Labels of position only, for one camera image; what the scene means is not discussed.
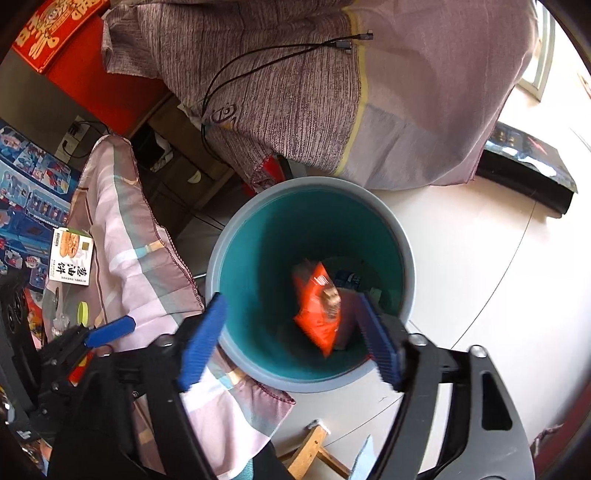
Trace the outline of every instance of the wooden stool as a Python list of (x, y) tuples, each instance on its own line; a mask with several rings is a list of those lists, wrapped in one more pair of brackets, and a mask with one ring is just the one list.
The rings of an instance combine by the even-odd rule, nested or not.
[(295, 480), (303, 479), (314, 459), (318, 458), (342, 478), (349, 478), (351, 470), (322, 446), (322, 442), (328, 435), (322, 423), (315, 421), (309, 428), (310, 433), (297, 450), (279, 457), (289, 473)]

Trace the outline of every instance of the electrical outlet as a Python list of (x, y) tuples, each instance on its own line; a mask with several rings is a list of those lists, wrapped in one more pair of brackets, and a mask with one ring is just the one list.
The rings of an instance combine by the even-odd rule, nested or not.
[(75, 138), (73, 135), (66, 133), (57, 147), (55, 157), (68, 163), (79, 143), (80, 140)]
[(80, 115), (78, 115), (76, 120), (72, 122), (70, 128), (68, 129), (68, 133), (77, 139), (78, 142), (82, 141), (86, 135), (86, 132), (88, 132), (88, 129), (90, 128), (89, 124), (81, 124), (80, 122), (85, 122), (85, 120)]

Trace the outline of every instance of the orange snack bag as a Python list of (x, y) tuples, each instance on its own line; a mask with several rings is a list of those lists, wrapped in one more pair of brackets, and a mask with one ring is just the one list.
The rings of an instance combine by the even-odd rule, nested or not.
[(340, 324), (340, 296), (322, 263), (294, 270), (294, 283), (300, 298), (300, 312), (294, 320), (325, 357), (329, 356)]

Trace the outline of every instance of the screw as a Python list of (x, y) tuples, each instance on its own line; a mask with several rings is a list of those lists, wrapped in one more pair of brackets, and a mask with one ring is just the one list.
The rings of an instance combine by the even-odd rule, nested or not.
[(156, 338), (154, 343), (158, 346), (170, 346), (174, 343), (174, 337), (168, 333), (163, 333), (158, 338)]
[(408, 341), (411, 342), (414, 346), (425, 346), (429, 343), (427, 337), (420, 333), (411, 333), (408, 337)]
[(110, 345), (102, 345), (95, 350), (95, 355), (102, 358), (113, 353), (113, 347)]
[(472, 345), (469, 352), (471, 355), (477, 356), (478, 358), (486, 358), (488, 356), (486, 349), (480, 345)]

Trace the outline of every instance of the gray bin rim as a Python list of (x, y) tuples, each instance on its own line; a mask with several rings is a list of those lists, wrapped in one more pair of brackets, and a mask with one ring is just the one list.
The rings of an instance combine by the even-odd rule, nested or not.
[[(390, 208), (388, 208), (382, 200), (369, 190), (366, 190), (355, 183), (334, 177), (301, 177), (287, 180), (273, 185), (246, 202), (223, 229), (209, 259), (205, 285), (206, 303), (209, 303), (213, 294), (219, 291), (220, 274), (225, 254), (241, 225), (268, 202), (281, 197), (286, 193), (299, 190), (334, 190), (339, 193), (347, 194), (351, 198), (361, 201), (376, 212), (388, 225), (398, 243), (400, 256), (402, 258), (402, 266), (404, 269), (404, 291), (402, 292), (402, 308), (398, 316), (403, 324), (406, 324), (412, 313), (415, 295), (414, 257), (410, 244), (408, 243), (408, 238)], [(287, 381), (281, 376), (260, 368), (257, 364), (247, 358), (232, 340), (226, 326), (224, 326), (220, 335), (219, 344), (228, 357), (230, 357), (230, 359), (246, 374), (250, 375), (258, 382), (287, 392), (318, 393), (334, 390), (335, 388), (344, 387), (345, 385), (353, 383), (376, 367), (375, 363), (368, 359), (361, 365), (358, 365), (348, 372), (334, 378), (319, 380), (316, 382)]]

